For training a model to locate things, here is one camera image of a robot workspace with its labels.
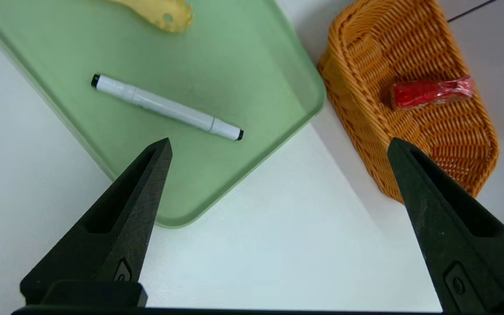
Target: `wicker basket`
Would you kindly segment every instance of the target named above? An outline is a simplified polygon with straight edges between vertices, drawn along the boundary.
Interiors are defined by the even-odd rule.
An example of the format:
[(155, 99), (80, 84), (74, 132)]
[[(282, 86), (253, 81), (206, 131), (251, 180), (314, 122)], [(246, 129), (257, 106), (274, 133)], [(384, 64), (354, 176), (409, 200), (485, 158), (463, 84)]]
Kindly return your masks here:
[(435, 0), (358, 0), (336, 18), (318, 69), (368, 172), (402, 202), (386, 150), (394, 137), (423, 150), (472, 196), (492, 173), (497, 136), (480, 95), (393, 112), (394, 82), (468, 74)]

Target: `black cable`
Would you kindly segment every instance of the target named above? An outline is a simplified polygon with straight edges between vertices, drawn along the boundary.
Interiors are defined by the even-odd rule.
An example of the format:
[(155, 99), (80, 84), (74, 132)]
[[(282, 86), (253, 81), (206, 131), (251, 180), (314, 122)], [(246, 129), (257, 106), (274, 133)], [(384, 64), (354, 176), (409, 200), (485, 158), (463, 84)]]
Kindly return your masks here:
[(489, 0), (487, 2), (484, 2), (482, 4), (480, 4), (479, 6), (475, 7), (475, 8), (472, 8), (470, 10), (467, 10), (466, 12), (462, 13), (462, 14), (458, 14), (457, 16), (454, 16), (454, 18), (451, 18), (450, 20), (448, 20), (448, 23), (450, 22), (453, 22), (453, 21), (456, 21), (458, 20), (459, 18), (462, 18), (462, 16), (465, 16), (467, 14), (470, 14), (472, 12), (474, 12), (475, 10), (477, 9), (480, 9), (480, 8), (483, 8), (484, 6), (488, 5), (488, 4), (492, 4), (493, 2), (495, 2), (497, 0)]

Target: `green tray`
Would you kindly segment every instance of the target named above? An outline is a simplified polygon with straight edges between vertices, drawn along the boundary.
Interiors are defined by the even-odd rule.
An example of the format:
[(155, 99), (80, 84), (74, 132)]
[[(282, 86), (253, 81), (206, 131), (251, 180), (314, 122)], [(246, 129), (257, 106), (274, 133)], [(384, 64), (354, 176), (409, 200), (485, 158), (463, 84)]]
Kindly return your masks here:
[[(173, 159), (156, 223), (191, 223), (321, 109), (326, 90), (272, 0), (191, 0), (169, 34), (102, 0), (0, 0), (0, 41), (115, 179), (152, 142)], [(239, 126), (231, 141), (94, 91), (102, 73)]]

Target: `red plastic wrap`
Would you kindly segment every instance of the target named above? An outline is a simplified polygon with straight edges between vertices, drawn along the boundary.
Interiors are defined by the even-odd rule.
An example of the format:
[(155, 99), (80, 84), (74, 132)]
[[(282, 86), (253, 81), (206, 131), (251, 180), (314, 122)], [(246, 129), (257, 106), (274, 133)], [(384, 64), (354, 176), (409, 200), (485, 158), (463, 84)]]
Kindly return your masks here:
[(399, 82), (392, 87), (392, 107), (397, 110), (422, 108), (428, 104), (457, 102), (474, 95), (470, 76), (458, 80)]

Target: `yellow spatula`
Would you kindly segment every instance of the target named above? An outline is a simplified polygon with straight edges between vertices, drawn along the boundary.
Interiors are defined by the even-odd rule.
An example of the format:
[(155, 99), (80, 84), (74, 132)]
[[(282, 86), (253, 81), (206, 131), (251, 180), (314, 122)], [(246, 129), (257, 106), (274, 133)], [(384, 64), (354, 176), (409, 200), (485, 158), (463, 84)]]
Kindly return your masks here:
[(186, 0), (108, 0), (132, 8), (149, 23), (167, 32), (183, 32), (192, 23), (192, 6)]

